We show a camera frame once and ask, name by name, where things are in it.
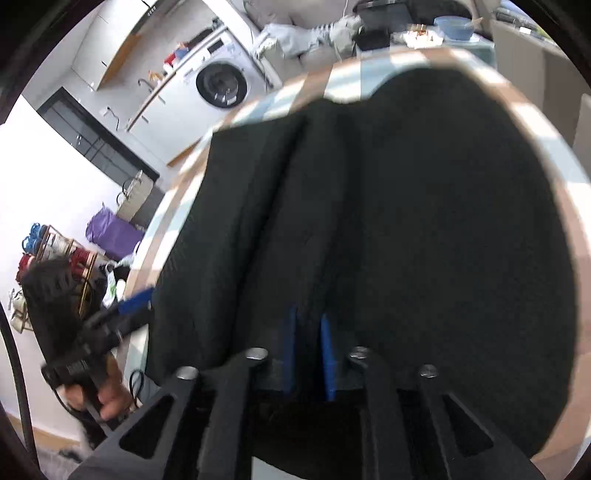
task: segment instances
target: metal bolt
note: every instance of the metal bolt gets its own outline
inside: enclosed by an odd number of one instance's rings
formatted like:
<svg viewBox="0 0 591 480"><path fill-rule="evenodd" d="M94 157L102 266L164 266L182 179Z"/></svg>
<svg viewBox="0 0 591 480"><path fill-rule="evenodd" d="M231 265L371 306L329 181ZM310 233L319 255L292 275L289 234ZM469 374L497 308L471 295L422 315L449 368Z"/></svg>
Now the metal bolt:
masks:
<svg viewBox="0 0 591 480"><path fill-rule="evenodd" d="M177 370L177 378L182 380L192 380L193 378L197 378L199 375L199 370L195 367L181 367Z"/></svg>
<svg viewBox="0 0 591 480"><path fill-rule="evenodd" d="M356 346L355 348L353 348L353 350L351 351L351 353L349 354L349 356L351 358L356 358L358 360L367 358L369 353L369 348L365 347L365 346Z"/></svg>
<svg viewBox="0 0 591 480"><path fill-rule="evenodd" d="M264 360L269 355L269 352L264 348L254 347L246 351L246 358L250 360Z"/></svg>
<svg viewBox="0 0 591 480"><path fill-rule="evenodd" d="M421 375L421 377L425 378L433 378L438 375L437 368L430 364L423 365L418 373Z"/></svg>

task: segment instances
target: purple bag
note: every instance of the purple bag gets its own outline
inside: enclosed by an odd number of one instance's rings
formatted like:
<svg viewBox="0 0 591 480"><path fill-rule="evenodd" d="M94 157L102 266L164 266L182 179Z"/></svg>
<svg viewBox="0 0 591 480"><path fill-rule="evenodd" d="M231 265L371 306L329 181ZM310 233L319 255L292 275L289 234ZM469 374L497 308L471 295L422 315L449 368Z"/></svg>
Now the purple bag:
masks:
<svg viewBox="0 0 591 480"><path fill-rule="evenodd" d="M107 257L117 261L129 255L143 237L143 232L117 217L104 203L86 227L88 241L101 247Z"/></svg>

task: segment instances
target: person's hand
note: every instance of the person's hand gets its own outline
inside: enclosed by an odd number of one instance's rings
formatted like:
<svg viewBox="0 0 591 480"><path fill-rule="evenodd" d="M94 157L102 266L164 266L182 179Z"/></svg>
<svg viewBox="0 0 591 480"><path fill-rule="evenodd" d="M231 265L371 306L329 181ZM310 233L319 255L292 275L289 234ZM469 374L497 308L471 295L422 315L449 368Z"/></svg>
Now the person's hand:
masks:
<svg viewBox="0 0 591 480"><path fill-rule="evenodd" d="M107 380L99 388L99 401L103 404L100 417L110 420L126 412L133 399L129 391L121 383L123 375L119 371L117 361L109 355L107 357ZM75 410L84 410L84 393L80 385L72 385L64 389L64 397L70 407Z"/></svg>

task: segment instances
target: pillow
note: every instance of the pillow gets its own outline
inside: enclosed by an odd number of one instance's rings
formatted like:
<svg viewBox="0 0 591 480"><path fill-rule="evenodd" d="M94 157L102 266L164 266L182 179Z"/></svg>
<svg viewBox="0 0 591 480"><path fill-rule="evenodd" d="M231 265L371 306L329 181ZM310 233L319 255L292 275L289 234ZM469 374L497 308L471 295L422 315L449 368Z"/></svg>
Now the pillow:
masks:
<svg viewBox="0 0 591 480"><path fill-rule="evenodd" d="M275 5L273 5L273 2L269 2L269 5L267 5L264 0L244 0L244 10L261 30L269 23L293 25L289 13L278 8L280 5L281 2L275 2Z"/></svg>

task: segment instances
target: white cabinet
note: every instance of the white cabinet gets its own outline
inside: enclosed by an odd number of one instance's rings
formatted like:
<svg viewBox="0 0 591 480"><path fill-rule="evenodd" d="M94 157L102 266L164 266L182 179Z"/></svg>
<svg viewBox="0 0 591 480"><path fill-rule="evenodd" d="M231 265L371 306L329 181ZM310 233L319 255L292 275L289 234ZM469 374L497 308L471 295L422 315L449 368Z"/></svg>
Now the white cabinet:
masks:
<svg viewBox="0 0 591 480"><path fill-rule="evenodd" d="M147 10L141 0L107 0L80 45L72 70L97 89L121 44Z"/></svg>
<svg viewBox="0 0 591 480"><path fill-rule="evenodd" d="M97 88L120 44L112 35L109 24L96 17L76 54L72 70L88 85Z"/></svg>
<svg viewBox="0 0 591 480"><path fill-rule="evenodd" d="M156 96L129 131L162 162L168 163L185 149L176 141L176 123L174 112Z"/></svg>
<svg viewBox="0 0 591 480"><path fill-rule="evenodd" d="M142 0L107 0L99 10L99 17L107 22L123 40L144 13L148 5Z"/></svg>

